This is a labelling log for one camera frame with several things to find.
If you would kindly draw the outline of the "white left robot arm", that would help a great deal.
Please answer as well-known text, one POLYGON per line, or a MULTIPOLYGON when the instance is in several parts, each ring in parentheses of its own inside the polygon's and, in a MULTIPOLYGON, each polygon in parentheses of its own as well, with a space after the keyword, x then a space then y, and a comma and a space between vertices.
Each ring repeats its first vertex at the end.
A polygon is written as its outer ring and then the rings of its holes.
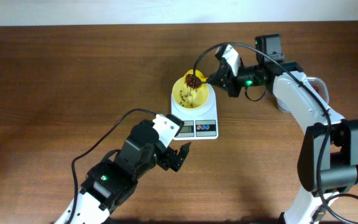
POLYGON ((184 127, 172 114, 135 125, 121 149, 109 151, 92 167, 57 223, 104 223, 135 191, 138 180, 155 166, 179 171, 190 144, 172 149, 169 144, 184 127))

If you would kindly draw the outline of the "yellow plastic measuring scoop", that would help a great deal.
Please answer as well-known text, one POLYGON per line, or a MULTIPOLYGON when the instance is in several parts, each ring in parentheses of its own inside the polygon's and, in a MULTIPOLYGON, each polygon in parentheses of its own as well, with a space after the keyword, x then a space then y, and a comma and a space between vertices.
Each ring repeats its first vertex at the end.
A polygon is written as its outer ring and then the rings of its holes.
POLYGON ((187 87, 196 90, 207 83, 207 78, 199 70, 189 70, 184 75, 184 82, 187 87))

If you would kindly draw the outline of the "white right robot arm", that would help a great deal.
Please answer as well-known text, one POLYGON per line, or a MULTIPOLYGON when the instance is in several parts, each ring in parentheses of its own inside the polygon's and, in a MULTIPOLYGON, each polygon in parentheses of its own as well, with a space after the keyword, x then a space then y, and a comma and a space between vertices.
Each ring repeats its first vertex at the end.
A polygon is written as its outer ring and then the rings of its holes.
POLYGON ((350 189, 358 184, 358 119, 348 120, 334 111, 309 83, 296 61, 286 61, 279 34, 255 38, 257 65, 246 67, 234 50, 236 42, 212 47, 219 60, 206 83, 230 97, 252 86, 265 86, 296 119, 304 132, 297 163, 300 190, 279 223, 318 223, 326 213, 349 223, 330 205, 340 197, 358 200, 350 189))

